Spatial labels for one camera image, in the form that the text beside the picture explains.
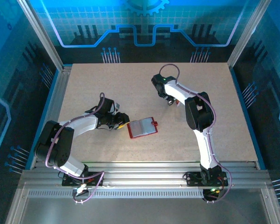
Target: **metal grille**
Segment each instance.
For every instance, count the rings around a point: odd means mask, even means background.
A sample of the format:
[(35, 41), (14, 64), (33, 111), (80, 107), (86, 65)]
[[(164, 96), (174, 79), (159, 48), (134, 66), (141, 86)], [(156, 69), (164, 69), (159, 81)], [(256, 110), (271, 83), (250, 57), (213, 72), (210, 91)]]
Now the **metal grille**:
[[(30, 198), (71, 198), (72, 189), (31, 190)], [(203, 198), (201, 189), (98, 189), (94, 198)]]

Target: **glass panel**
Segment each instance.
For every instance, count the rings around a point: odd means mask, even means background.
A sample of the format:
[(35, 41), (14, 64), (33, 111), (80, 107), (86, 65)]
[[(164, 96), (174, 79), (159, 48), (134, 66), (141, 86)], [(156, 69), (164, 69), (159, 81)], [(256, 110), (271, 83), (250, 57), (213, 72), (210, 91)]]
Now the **glass panel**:
[(0, 0), (0, 223), (26, 165), (55, 71), (17, 1)]
[(63, 63), (226, 62), (258, 0), (31, 0)]
[(255, 100), (246, 107), (266, 168), (280, 179), (280, 0), (269, 5), (234, 71), (244, 98)]
[(28, 198), (21, 224), (94, 223), (267, 224), (260, 190), (233, 189), (215, 204), (191, 198), (93, 198), (79, 209), (71, 198)]

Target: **particle board surface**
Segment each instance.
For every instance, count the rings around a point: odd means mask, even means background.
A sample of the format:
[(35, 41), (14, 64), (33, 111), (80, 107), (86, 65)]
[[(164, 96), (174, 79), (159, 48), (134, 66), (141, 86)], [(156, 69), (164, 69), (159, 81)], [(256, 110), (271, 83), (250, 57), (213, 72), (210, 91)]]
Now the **particle board surface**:
[[(74, 139), (71, 155), (90, 161), (200, 161), (194, 132), (185, 109), (168, 106), (151, 83), (165, 63), (74, 64), (66, 88), (59, 121), (82, 115), (99, 102), (100, 92), (120, 104), (130, 120), (153, 117), (158, 133), (130, 139), (127, 127), (88, 131)], [(176, 63), (178, 81), (210, 97), (217, 122), (214, 149), (221, 161), (256, 161), (257, 157), (238, 96), (226, 63)], [(164, 77), (177, 75), (173, 66)]]

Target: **white robotic arm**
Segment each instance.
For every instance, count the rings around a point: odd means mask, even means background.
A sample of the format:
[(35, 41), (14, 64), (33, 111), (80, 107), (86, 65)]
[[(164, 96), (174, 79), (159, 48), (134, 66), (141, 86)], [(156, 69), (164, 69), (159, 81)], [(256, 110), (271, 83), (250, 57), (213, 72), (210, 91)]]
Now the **white robotic arm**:
[(166, 99), (168, 105), (172, 105), (175, 100), (185, 105), (187, 123), (194, 131), (199, 146), (201, 182), (203, 185), (212, 185), (223, 172), (212, 147), (211, 126), (214, 115), (208, 105), (210, 99), (207, 93), (192, 91), (178, 83), (172, 76), (165, 78), (161, 74), (157, 74), (151, 81), (158, 91), (158, 95)]
[(119, 112), (119, 104), (114, 103), (113, 100), (105, 98), (101, 108), (96, 113), (90, 115), (94, 108), (96, 106), (86, 111), (81, 118), (73, 119), (71, 122), (63, 121), (57, 123), (48, 121), (36, 145), (35, 155), (45, 161), (57, 131), (64, 124), (69, 123), (60, 132), (50, 153), (49, 162), (67, 174), (76, 177), (87, 176), (88, 167), (70, 155), (73, 139), (101, 125), (107, 125), (110, 130), (116, 130), (129, 122), (129, 117), (125, 113)]
[[(198, 94), (198, 92), (192, 91), (188, 89), (187, 87), (181, 85), (180, 83), (175, 83), (175, 80), (171, 80), (167, 82), (165, 85), (165, 93), (169, 96), (172, 96), (174, 99), (177, 99), (179, 102), (181, 102), (183, 105), (185, 105), (185, 102), (188, 98), (193, 98)], [(218, 163), (213, 159), (212, 152), (210, 150), (210, 144), (207, 139), (207, 127), (203, 129), (203, 131), (193, 130), (197, 142), (198, 147), (200, 151), (200, 163), (201, 165), (206, 168), (214, 168), (218, 165)], [(212, 141), (212, 128), (209, 130), (211, 141)]]

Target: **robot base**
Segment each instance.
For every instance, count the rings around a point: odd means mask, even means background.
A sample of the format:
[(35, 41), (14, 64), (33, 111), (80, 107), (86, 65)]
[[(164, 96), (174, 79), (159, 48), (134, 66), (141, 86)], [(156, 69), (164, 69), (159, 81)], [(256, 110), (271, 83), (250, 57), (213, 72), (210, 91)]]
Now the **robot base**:
[(228, 186), (227, 176), (225, 172), (221, 172), (218, 178), (214, 181), (208, 181), (207, 185), (203, 184), (201, 172), (187, 172), (183, 175), (183, 178), (187, 181), (188, 187), (224, 187)]
[[(94, 175), (96, 173), (97, 172), (88, 172), (88, 176)], [(92, 179), (84, 180), (84, 183), (87, 183), (87, 186), (96, 186), (100, 177), (101, 177), (101, 175), (98, 175), (96, 177), (93, 177)], [(67, 174), (64, 174), (61, 185), (64, 187), (68, 187), (68, 186), (74, 187), (74, 186), (80, 186), (81, 183), (82, 183), (82, 180), (78, 180), (78, 179), (68, 176)]]

